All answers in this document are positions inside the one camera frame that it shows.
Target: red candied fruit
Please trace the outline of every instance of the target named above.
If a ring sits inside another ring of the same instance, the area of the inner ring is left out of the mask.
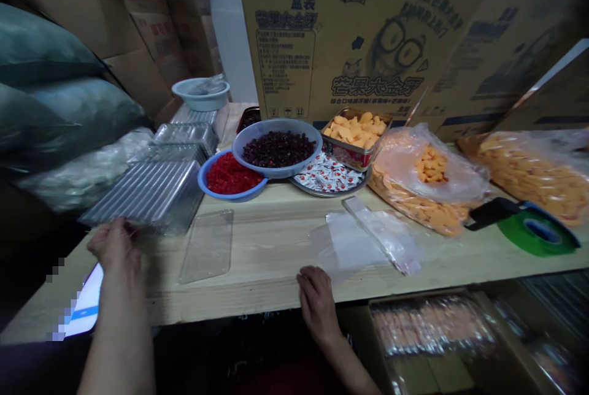
[[[252,189],[262,179],[258,173],[237,162],[232,153],[226,153],[207,173],[207,188],[217,194],[239,194]]]

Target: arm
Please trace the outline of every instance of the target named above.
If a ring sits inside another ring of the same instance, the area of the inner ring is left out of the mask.
[[[353,395],[381,395],[339,329],[329,275],[319,267],[307,266],[296,280],[301,287],[302,317],[344,386]]]
[[[133,247],[124,224],[124,219],[115,219],[88,244],[104,269],[104,279],[80,395],[155,394],[141,253]]]

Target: person's hand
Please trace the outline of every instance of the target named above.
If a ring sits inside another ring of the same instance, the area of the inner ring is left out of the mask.
[[[133,247],[124,217],[101,226],[89,241],[88,251],[98,259],[105,274],[111,270],[141,269],[141,252]]]
[[[302,317],[320,348],[332,347],[343,338],[336,315],[336,304],[329,275],[315,266],[301,268],[296,281],[301,287]]]

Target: phone screen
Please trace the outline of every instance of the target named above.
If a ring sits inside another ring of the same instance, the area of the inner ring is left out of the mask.
[[[100,297],[100,285],[104,273],[99,263],[94,266],[88,280],[82,287],[82,292],[75,304],[72,316],[63,326],[65,337],[88,332],[96,324],[98,319],[98,299]]]

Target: wooden table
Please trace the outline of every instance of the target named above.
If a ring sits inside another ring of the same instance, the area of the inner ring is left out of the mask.
[[[358,194],[372,210],[390,209],[369,188]],[[232,208],[231,270],[222,276],[178,286],[185,253],[182,237],[143,243],[148,311],[153,325],[185,323],[299,307],[295,275],[318,263],[309,231],[325,223],[340,199],[310,196],[288,182],[271,183],[251,202],[230,204],[205,197],[198,213]],[[368,267],[334,282],[337,302],[502,280],[589,267],[589,230],[576,231],[583,248],[574,255],[538,258],[511,244],[496,226],[448,239],[404,218],[421,245],[422,270],[405,277],[392,266]],[[84,238],[0,335],[1,344],[43,341],[63,322],[96,261]]]

